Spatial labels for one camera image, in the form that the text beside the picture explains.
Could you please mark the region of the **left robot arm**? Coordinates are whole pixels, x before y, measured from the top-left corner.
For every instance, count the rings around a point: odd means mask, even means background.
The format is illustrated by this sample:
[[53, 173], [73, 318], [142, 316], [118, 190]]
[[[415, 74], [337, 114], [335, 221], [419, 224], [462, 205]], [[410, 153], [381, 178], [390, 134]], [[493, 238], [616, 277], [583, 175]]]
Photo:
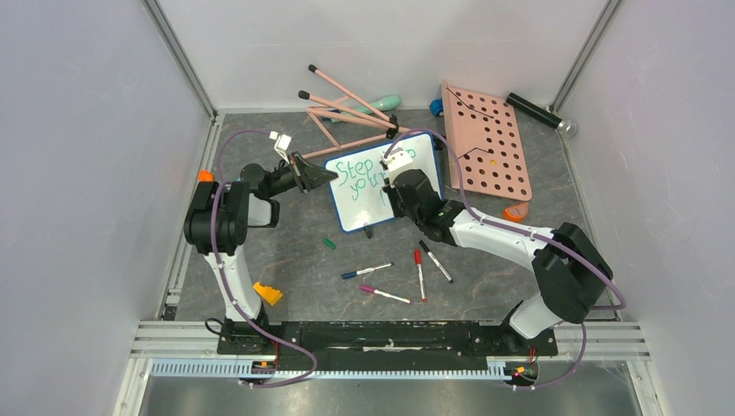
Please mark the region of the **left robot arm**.
[[240, 341], [262, 353], [275, 340], [263, 312], [263, 301], [244, 258], [251, 229], [272, 229], [280, 219], [275, 196], [297, 189], [308, 193], [338, 174], [293, 152], [272, 170], [246, 165], [230, 184], [199, 181], [185, 215], [185, 240], [210, 265], [225, 304], [225, 318], [207, 318], [205, 328], [220, 341]]

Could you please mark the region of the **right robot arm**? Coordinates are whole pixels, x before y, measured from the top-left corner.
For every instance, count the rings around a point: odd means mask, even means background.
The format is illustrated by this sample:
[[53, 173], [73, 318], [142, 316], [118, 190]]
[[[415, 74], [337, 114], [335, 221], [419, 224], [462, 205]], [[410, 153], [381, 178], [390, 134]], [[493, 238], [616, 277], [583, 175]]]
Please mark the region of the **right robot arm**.
[[500, 331], [503, 347], [513, 354], [560, 322], [583, 322], [612, 282], [612, 270], [575, 224], [522, 227], [487, 216], [442, 199], [420, 169], [389, 174], [383, 190], [394, 216], [409, 218], [433, 242], [487, 252], [533, 273], [538, 292], [504, 318]]

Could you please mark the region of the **green marker cap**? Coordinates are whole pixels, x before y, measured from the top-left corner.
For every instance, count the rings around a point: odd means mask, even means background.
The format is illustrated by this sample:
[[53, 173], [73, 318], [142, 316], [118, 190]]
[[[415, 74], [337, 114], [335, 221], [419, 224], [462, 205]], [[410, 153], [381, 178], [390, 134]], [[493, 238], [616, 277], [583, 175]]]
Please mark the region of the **green marker cap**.
[[327, 247], [329, 247], [329, 248], [330, 248], [331, 250], [335, 250], [335, 249], [336, 249], [336, 245], [335, 245], [335, 243], [333, 243], [333, 242], [332, 242], [332, 241], [331, 241], [330, 239], [328, 239], [328, 238], [324, 238], [324, 239], [322, 240], [322, 242], [323, 242], [323, 243], [324, 243], [324, 244], [325, 244], [325, 245], [326, 245]]

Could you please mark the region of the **blue framed whiteboard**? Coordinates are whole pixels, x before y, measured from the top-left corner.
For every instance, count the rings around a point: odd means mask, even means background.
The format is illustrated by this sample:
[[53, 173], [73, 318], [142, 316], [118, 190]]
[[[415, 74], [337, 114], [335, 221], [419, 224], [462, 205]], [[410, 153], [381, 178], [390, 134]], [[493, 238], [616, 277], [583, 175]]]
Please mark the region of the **blue framed whiteboard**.
[[[412, 157], [430, 179], [434, 191], [442, 196], [443, 181], [433, 137], [416, 133], [403, 139], [398, 147]], [[388, 144], [371, 146], [325, 162], [324, 168], [337, 174], [328, 185], [344, 232], [361, 231], [394, 218], [388, 196], [382, 191], [387, 171], [380, 161], [388, 148]]]

